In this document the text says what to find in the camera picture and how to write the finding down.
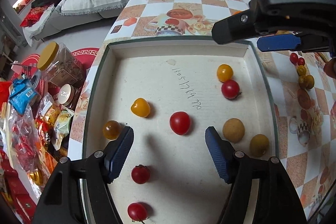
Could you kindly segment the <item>person's right hand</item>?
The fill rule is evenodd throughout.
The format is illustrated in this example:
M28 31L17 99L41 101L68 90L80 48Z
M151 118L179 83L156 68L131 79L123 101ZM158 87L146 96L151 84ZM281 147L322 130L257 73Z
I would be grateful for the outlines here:
M329 60L323 67L323 71L332 79L336 79L336 58Z

